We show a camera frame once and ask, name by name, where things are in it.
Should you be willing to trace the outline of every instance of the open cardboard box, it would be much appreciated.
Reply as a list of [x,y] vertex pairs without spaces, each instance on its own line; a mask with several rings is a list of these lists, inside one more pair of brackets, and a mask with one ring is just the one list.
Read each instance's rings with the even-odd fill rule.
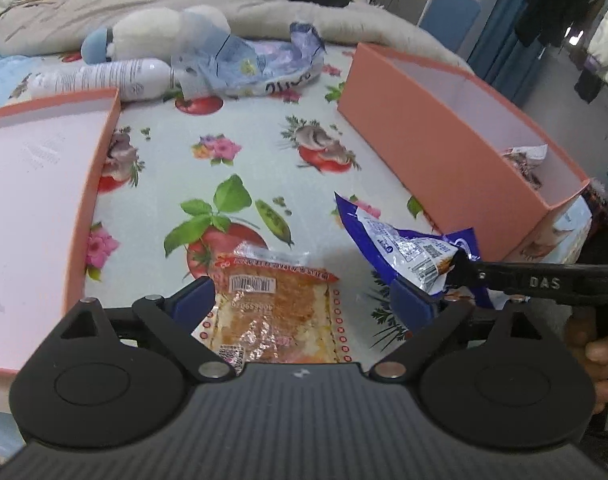
[[[588,177],[526,114],[474,74],[360,44],[338,110],[444,233],[473,227],[482,257],[519,260]],[[534,190],[501,152],[548,145]]]
[[0,374],[14,374],[84,291],[116,89],[0,108]]

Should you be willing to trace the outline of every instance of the ribbed gray surface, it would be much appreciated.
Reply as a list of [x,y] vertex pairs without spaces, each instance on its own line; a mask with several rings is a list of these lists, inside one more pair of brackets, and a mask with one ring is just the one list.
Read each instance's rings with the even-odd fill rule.
[[248,365],[234,381],[198,388],[176,420],[138,444],[84,454],[31,444],[0,471],[1,480],[607,477],[573,446],[528,456],[466,446],[426,420],[403,387],[372,383],[352,364]]

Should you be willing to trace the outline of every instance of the finger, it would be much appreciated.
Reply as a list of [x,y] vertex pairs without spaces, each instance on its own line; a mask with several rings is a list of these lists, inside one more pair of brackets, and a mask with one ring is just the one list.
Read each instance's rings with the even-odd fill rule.
[[586,373],[593,381],[603,381],[608,379],[608,365],[600,365],[590,361],[586,357],[586,351],[584,348],[570,347],[568,350],[570,350],[570,353],[575,356],[575,359],[577,359],[581,367],[586,370]]
[[597,396],[597,404],[608,402],[608,381],[595,383],[595,394]]
[[597,338],[594,319],[570,316],[564,328],[564,340],[572,346],[586,346]]
[[608,337],[588,343],[586,357],[595,363],[608,364]]

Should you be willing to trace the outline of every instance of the round black disc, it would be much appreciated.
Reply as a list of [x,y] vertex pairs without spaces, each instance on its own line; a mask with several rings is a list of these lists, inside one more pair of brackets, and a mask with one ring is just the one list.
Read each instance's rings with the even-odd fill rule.
[[162,427],[184,394],[165,357],[93,338],[36,355],[15,379],[9,402],[20,430],[58,447],[100,448],[133,442]]
[[466,441],[500,449],[534,449],[579,438],[595,402],[577,362],[538,340],[513,338],[453,352],[420,382],[428,412]]

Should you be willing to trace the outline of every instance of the metal screw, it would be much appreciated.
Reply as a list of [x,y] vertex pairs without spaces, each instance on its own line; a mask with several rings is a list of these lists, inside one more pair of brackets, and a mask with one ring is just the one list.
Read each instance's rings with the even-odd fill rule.
[[219,361],[209,361],[197,369],[201,375],[209,379],[221,379],[228,375],[229,370],[228,365]]
[[386,379],[396,379],[406,373],[406,367],[395,361],[386,361],[375,366],[375,373]]

